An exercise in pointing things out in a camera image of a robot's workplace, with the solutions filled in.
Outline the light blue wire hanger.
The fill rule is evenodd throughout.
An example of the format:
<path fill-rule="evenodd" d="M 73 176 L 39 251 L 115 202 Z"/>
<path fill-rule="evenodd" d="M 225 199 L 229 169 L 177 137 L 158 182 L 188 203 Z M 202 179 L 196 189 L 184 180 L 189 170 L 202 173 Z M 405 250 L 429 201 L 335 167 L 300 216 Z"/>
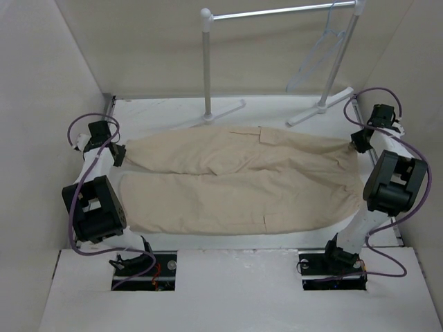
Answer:
<path fill-rule="evenodd" d="M 320 38 L 312 46 L 302 61 L 297 73 L 288 81 L 285 91 L 294 92 L 299 86 L 308 81 L 318 68 L 329 59 L 342 44 L 346 31 L 337 30 L 331 26 L 332 11 L 338 8 L 334 1 L 327 12 L 327 19 Z"/>

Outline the beige trousers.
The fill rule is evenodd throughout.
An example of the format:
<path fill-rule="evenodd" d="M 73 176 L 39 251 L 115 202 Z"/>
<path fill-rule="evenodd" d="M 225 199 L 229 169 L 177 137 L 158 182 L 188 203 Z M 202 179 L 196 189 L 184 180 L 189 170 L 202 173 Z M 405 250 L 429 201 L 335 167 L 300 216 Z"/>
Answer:
<path fill-rule="evenodd" d="M 130 140 L 119 182 L 133 230 L 200 235 L 317 230 L 362 204 L 345 140 L 269 127 L 196 127 Z"/>

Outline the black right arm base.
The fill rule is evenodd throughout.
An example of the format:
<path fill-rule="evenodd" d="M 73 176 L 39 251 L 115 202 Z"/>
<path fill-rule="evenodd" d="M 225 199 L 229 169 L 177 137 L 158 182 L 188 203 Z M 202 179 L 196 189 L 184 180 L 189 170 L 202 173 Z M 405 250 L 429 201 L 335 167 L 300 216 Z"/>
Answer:
<path fill-rule="evenodd" d="M 348 264 L 328 259 L 322 250 L 298 252 L 296 270 L 304 291 L 365 291 L 368 278 L 364 263 L 357 257 Z"/>

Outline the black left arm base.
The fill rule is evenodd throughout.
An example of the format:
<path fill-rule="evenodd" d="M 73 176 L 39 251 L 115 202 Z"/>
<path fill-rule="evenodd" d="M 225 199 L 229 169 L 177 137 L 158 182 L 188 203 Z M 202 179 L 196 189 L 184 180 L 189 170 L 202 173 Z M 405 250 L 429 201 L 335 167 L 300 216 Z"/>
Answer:
<path fill-rule="evenodd" d="M 109 260 L 114 269 L 112 291 L 174 291 L 177 273 L 177 251 L 154 252 L 155 264 L 150 257 L 140 255 L 124 259 L 117 254 Z"/>

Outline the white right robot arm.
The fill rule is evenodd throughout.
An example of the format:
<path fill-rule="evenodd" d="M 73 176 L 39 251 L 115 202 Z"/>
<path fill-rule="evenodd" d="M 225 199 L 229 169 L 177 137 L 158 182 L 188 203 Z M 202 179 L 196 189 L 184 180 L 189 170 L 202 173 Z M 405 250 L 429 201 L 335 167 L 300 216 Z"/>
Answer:
<path fill-rule="evenodd" d="M 327 242 L 321 256 L 323 269 L 331 274 L 353 266 L 366 239 L 388 219 L 409 211 L 428 171 L 423 157 L 415 158 L 401 143 L 404 129 L 395 108 L 376 104 L 365 127 L 351 135 L 359 153 L 374 150 L 377 163 L 363 188 L 363 204 L 350 224 Z"/>

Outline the white clothes rack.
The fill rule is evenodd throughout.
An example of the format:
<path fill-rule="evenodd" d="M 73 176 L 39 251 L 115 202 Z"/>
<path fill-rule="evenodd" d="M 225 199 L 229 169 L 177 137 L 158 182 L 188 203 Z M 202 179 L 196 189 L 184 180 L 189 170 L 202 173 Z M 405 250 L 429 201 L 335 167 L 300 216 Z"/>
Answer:
<path fill-rule="evenodd" d="M 327 12 L 334 1 L 303 1 L 272 8 L 265 1 L 251 10 L 245 4 L 238 12 L 218 9 L 199 11 L 198 37 L 188 47 L 197 59 L 201 84 L 192 90 L 197 108 L 187 120 L 177 120 L 174 129 L 213 125 L 246 106 L 248 95 L 307 93 L 314 99 L 287 120 L 298 125 L 324 114 L 350 98 L 353 88 L 335 86 L 338 71 L 356 25 L 365 9 L 364 1 L 337 1 L 331 26 L 345 30 L 342 44 L 308 81 L 294 92 L 285 91 L 288 81 L 322 35 Z"/>

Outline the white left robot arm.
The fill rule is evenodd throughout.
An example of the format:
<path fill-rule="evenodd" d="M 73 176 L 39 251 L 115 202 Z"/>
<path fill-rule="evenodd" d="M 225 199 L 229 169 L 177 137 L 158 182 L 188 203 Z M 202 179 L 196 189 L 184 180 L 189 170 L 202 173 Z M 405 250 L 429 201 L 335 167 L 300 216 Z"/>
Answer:
<path fill-rule="evenodd" d="M 120 254 L 109 261 L 115 271 L 126 277 L 146 276 L 153 272 L 156 258 L 150 244 L 133 233 L 115 190 L 109 180 L 110 171 L 121 167 L 126 149 L 118 143 L 120 126 L 113 118 L 88 124 L 89 133 L 71 137 L 68 142 L 83 157 L 80 175 L 72 185 L 62 189 L 62 198 L 69 213 L 70 240 L 82 243 L 103 243 L 105 252 L 126 251 L 135 254 L 124 259 Z"/>

